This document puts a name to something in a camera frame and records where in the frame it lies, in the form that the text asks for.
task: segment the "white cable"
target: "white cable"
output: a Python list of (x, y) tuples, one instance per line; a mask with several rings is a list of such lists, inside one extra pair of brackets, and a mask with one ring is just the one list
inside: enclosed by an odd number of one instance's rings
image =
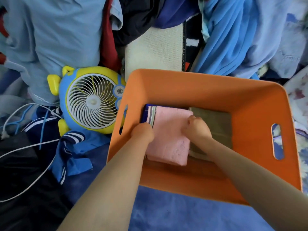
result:
[[(59, 141), (59, 140), (60, 140), (60, 139), (51, 140), (51, 141), (47, 141), (47, 142), (44, 142), (44, 143), (37, 143), (37, 144), (33, 144), (33, 145), (30, 145), (30, 146), (26, 146), (26, 147), (21, 147), (21, 148), (19, 148), (19, 149), (15, 149), (15, 150), (13, 150), (13, 151), (10, 151), (10, 152), (8, 152), (8, 153), (6, 153), (6, 154), (0, 156), (0, 158), (2, 158), (2, 157), (6, 156), (6, 155), (8, 155), (8, 154), (10, 154), (10, 153), (12, 153), (12, 152), (14, 152), (14, 151), (23, 150), (23, 149), (26, 149), (26, 148), (28, 148), (28, 147), (34, 147), (34, 146), (38, 146), (38, 145), (45, 144), (45, 143), (52, 143), (52, 142)], [(27, 190), (29, 190), (29, 189), (31, 188), (31, 186), (33, 186), (34, 183), (36, 183), (36, 182), (43, 176), (43, 174), (49, 169), (49, 167), (51, 166), (51, 164), (52, 164), (52, 162), (54, 161), (55, 157), (56, 157), (56, 155), (53, 157), (52, 161), (51, 161), (50, 164), (47, 166), (47, 168), (44, 170), (44, 172), (42, 172), (41, 175), (38, 176), (38, 178), (35, 179), (34, 182), (32, 182), (30, 186), (28, 186), (24, 191), (22, 191), (21, 193), (15, 195), (14, 197), (9, 198), (9, 199), (6, 199), (6, 200), (0, 201), (0, 203), (4, 203), (4, 202), (7, 202), (7, 201), (10, 201), (10, 200), (12, 200), (12, 199), (18, 197), (19, 195), (22, 195), (22, 194), (25, 193)]]
[(27, 105), (38, 105), (38, 106), (40, 106), (40, 107), (43, 107), (43, 108), (49, 110), (53, 115), (57, 116), (58, 118), (63, 119), (61, 116), (59, 116), (59, 115), (56, 114), (55, 112), (52, 112), (51, 109), (45, 107), (44, 105), (40, 105), (40, 104), (36, 104), (36, 103), (25, 104), (25, 105), (21, 106), (20, 108), (16, 109), (16, 110), (8, 117), (8, 119), (5, 121), (5, 123), (4, 123), (4, 125), (3, 125), (3, 130), (2, 130), (2, 133), (1, 133), (1, 139), (2, 139), (2, 140), (3, 140), (3, 139), (6, 139), (6, 138), (8, 138), (8, 137), (10, 137), (10, 136), (7, 134), (7, 132), (5, 131), (5, 126), (7, 125), (7, 123), (8, 123), (9, 120), (11, 119), (11, 117), (13, 117), (15, 113), (17, 113), (19, 110), (21, 110), (22, 108), (24, 108), (24, 107), (27, 106)]

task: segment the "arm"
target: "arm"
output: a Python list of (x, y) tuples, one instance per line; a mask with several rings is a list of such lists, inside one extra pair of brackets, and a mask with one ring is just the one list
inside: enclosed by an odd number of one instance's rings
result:
[(58, 231), (128, 230), (145, 150), (154, 134), (139, 124), (67, 214)]
[(308, 197), (270, 171), (215, 141), (206, 123), (191, 116), (183, 133), (231, 179), (275, 230), (308, 230)]

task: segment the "orange storage basket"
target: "orange storage basket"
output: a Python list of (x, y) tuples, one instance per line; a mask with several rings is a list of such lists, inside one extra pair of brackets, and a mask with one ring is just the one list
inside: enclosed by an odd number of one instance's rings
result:
[[(233, 150), (301, 190), (290, 106), (287, 94), (279, 84), (188, 72), (135, 70), (125, 87), (107, 162), (129, 140), (147, 103), (230, 112)], [(126, 105), (128, 110), (120, 135)], [(275, 123), (282, 131), (282, 160), (274, 157), (271, 127)], [(145, 159), (140, 185), (204, 199), (248, 204), (214, 163), (190, 157), (185, 167)]]

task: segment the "hand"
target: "hand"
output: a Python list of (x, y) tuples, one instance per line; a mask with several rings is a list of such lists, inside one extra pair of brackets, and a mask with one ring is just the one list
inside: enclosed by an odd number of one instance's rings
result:
[(188, 124), (182, 129), (182, 133), (192, 142), (200, 138), (212, 138), (208, 125), (202, 118), (190, 116), (187, 120)]
[(138, 124), (132, 131), (132, 137), (144, 138), (148, 143), (154, 139), (154, 132), (149, 123)]

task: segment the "right arm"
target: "right arm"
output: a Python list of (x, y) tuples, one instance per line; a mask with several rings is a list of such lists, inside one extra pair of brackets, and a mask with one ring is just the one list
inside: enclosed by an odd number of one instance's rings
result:
[(214, 140), (206, 123), (191, 116), (183, 133), (229, 177), (273, 229), (308, 230), (308, 197), (250, 159)]

